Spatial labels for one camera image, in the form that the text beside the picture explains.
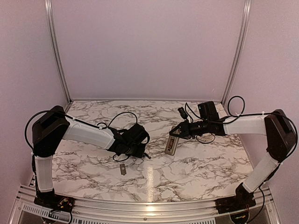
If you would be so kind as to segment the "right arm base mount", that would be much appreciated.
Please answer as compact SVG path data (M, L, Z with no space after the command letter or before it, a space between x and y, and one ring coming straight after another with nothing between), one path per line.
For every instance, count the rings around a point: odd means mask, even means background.
M246 210L256 205L255 199L251 196L249 199L239 201L236 196L219 198L215 200L216 209L219 214Z

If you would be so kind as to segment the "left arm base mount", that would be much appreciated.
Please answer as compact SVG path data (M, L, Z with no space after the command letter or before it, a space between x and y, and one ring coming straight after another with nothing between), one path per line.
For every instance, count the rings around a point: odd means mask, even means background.
M40 198L36 197L34 199L34 204L46 207L52 211L64 211L72 212L75 199L73 197L54 195L53 198Z

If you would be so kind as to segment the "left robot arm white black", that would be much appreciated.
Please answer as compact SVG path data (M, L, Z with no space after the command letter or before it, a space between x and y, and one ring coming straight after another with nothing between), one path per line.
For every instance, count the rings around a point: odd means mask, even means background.
M52 181L52 159L62 140L91 144L115 155L142 158L150 136L145 128L134 123L129 129L99 127L66 114L61 106L42 111L32 125L33 172L36 194L48 207L59 204Z

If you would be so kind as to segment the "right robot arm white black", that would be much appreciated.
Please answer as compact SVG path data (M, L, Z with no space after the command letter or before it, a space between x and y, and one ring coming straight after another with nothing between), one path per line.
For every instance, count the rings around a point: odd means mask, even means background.
M295 125L287 118L284 111L277 109L270 113L240 114L236 117L219 117L215 104L207 101L198 104L199 121L189 122L188 113L179 108L183 122L173 128L170 136L190 139L210 133L215 136L233 134L259 134L267 138L265 156L260 160L253 172L235 190L232 206L241 209L246 205L253 192L273 177L280 164L288 158L298 143Z

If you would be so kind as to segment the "black battery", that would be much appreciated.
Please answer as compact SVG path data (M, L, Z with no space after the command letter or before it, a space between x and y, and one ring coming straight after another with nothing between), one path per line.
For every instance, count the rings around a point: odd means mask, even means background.
M148 159L151 159L152 157L150 155L148 155L147 153L143 154L145 157L147 157Z

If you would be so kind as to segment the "white remote control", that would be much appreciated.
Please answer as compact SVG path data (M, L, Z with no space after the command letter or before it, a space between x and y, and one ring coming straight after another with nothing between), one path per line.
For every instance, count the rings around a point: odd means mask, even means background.
M178 142L179 142L179 137L170 135L168 138L167 144L166 144L165 151L164 151L165 154L173 156L176 152Z

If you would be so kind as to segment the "grey battery cover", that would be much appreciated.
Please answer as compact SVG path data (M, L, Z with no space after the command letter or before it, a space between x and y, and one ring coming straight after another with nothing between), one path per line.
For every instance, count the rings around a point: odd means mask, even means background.
M121 171L121 175L127 174L125 164L120 164L120 171Z

